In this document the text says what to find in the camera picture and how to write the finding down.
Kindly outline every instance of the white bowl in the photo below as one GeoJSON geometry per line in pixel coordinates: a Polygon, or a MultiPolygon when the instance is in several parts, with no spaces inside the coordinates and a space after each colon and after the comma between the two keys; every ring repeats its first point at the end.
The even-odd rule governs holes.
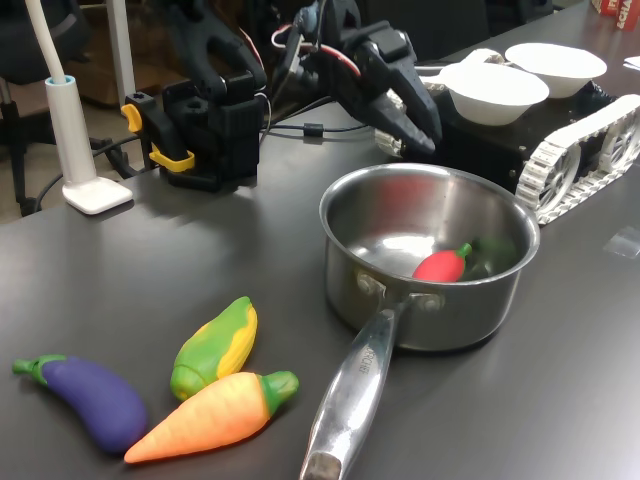
{"type": "Polygon", "coordinates": [[[515,122],[549,88],[535,75],[493,63],[461,63],[441,72],[460,115],[481,125],[515,122]]]}
{"type": "Polygon", "coordinates": [[[551,43],[515,45],[507,50],[505,57],[544,80],[551,98],[575,95],[589,80],[607,71],[607,64],[594,54],[551,43]]]}

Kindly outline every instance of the lamp base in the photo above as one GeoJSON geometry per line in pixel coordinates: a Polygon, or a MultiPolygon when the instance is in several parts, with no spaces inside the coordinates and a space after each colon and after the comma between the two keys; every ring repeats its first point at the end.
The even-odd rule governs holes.
{"type": "Polygon", "coordinates": [[[69,205],[87,215],[96,215],[133,199],[131,190],[102,177],[65,184],[62,195],[69,205]]]}

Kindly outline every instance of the stainless steel saucepan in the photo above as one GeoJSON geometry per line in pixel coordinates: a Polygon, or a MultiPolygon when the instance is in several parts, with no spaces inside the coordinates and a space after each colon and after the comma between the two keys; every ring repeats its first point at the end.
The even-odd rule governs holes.
{"type": "Polygon", "coordinates": [[[340,480],[373,420],[394,344],[438,352],[487,339],[507,315],[540,231],[535,217],[501,187],[418,164],[341,178],[322,198],[320,217],[329,303],[361,330],[322,400],[300,479],[340,480]],[[475,272],[475,280],[411,278],[431,253],[467,242],[474,252],[465,272],[475,272]]]}

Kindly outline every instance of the white desk lamp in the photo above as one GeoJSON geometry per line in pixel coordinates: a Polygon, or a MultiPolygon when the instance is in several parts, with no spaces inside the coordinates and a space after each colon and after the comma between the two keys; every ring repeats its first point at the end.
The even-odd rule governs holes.
{"type": "Polygon", "coordinates": [[[62,70],[40,0],[26,0],[26,4],[51,75],[45,86],[65,181],[62,195],[70,205],[88,215],[128,202],[133,198],[131,190],[97,176],[76,79],[62,70]]]}

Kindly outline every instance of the orange carrot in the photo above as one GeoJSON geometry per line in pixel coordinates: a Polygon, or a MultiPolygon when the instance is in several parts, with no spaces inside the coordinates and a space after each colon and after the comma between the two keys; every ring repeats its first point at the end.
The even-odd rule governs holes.
{"type": "Polygon", "coordinates": [[[124,456],[127,463],[203,452],[258,432],[298,390],[291,372],[235,373],[200,390],[124,456]]]}

